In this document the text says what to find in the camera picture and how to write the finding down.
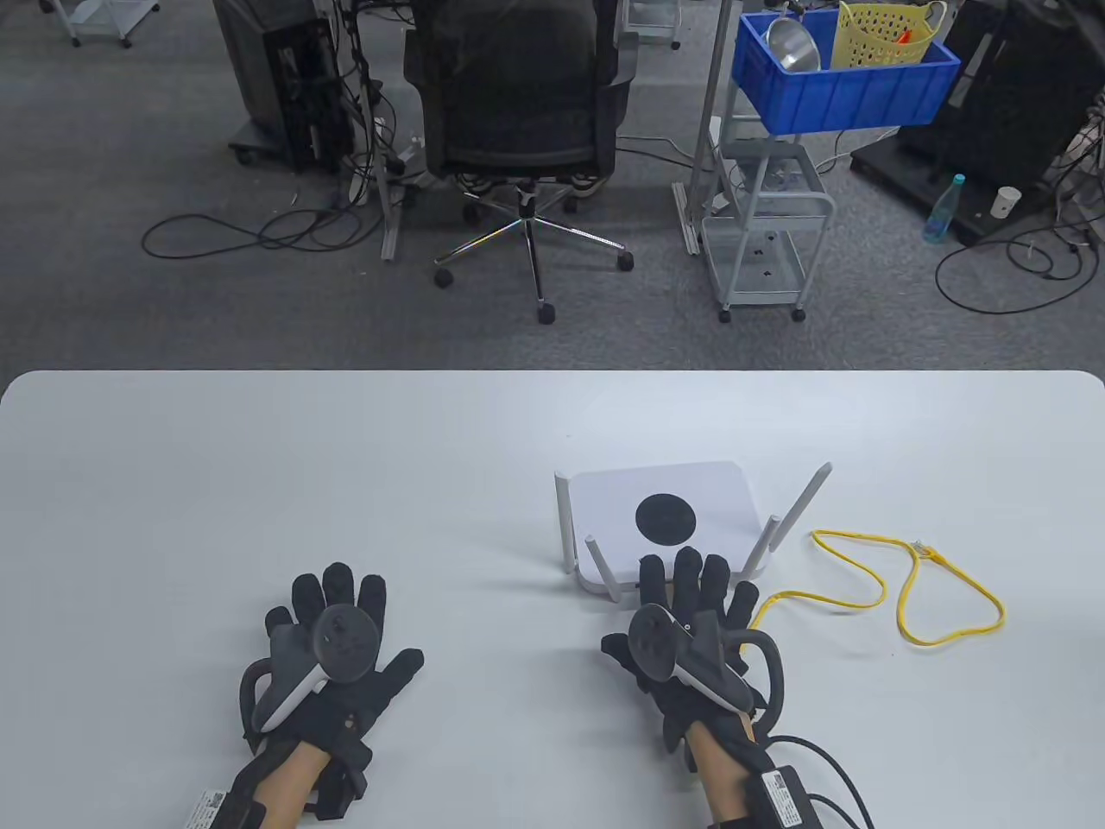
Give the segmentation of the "person's left hand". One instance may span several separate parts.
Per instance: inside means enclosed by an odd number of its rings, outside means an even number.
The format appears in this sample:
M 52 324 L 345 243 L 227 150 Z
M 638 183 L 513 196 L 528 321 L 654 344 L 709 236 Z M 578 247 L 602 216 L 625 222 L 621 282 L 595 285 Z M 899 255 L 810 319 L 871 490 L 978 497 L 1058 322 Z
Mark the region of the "person's left hand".
M 251 751 L 307 745 L 366 769 L 364 739 L 425 667 L 417 648 L 380 663 L 387 604 L 382 576 L 356 579 L 344 563 L 294 579 L 291 604 L 265 617 L 269 654 L 246 668 L 238 688 Z

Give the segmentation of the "person's right hand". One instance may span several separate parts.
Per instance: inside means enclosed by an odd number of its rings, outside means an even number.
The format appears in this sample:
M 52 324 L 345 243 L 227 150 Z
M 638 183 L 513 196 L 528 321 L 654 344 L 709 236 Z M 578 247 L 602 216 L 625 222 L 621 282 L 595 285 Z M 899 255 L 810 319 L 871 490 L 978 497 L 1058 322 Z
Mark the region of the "person's right hand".
M 732 585 L 729 562 L 684 547 L 673 577 L 660 558 L 640 562 L 640 608 L 625 633 L 609 633 L 601 651 L 651 696 L 667 751 L 701 724 L 746 769 L 770 770 L 762 747 L 785 702 L 781 655 L 751 627 L 756 585 Z

